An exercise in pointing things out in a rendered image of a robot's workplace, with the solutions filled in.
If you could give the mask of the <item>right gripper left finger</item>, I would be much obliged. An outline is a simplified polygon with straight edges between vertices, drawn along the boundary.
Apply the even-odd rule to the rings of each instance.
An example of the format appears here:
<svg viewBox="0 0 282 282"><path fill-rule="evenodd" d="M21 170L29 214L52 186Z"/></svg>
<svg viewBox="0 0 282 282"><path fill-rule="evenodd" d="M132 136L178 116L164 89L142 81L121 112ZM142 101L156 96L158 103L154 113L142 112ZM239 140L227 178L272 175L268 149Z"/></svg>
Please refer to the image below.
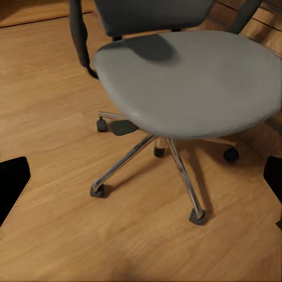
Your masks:
<svg viewBox="0 0 282 282"><path fill-rule="evenodd" d="M25 156L0 163L0 227L30 178Z"/></svg>

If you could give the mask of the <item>swivel chair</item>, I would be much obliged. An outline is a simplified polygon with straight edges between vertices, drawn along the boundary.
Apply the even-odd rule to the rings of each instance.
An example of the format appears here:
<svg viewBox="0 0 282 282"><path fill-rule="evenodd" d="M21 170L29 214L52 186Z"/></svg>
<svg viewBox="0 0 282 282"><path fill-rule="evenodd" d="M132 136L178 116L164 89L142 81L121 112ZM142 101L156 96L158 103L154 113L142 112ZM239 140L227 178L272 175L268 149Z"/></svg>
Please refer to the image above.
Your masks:
<svg viewBox="0 0 282 282"><path fill-rule="evenodd" d="M90 188L103 197L104 182L155 140L154 155L168 147L194 208L189 221L202 225L203 211L174 140L200 139L230 146L228 162L239 158L236 142L221 136L246 130L282 112L282 60L269 48L240 36L263 0L247 0L227 32L189 28L202 24L217 0L93 0L112 42L89 64L82 0L68 0L70 32L81 66L100 80L121 114L99 112L98 132L116 136L139 128L149 133ZM165 31L123 39L124 35Z"/></svg>

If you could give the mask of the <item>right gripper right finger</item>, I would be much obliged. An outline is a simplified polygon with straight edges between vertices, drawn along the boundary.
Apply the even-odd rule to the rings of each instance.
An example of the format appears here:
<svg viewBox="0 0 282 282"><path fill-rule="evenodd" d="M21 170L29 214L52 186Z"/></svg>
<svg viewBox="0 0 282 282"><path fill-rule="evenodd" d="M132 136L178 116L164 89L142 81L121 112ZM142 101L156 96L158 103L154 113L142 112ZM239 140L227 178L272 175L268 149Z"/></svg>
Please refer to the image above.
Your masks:
<svg viewBox="0 0 282 282"><path fill-rule="evenodd" d="M263 176L282 204L282 159L269 156Z"/></svg>

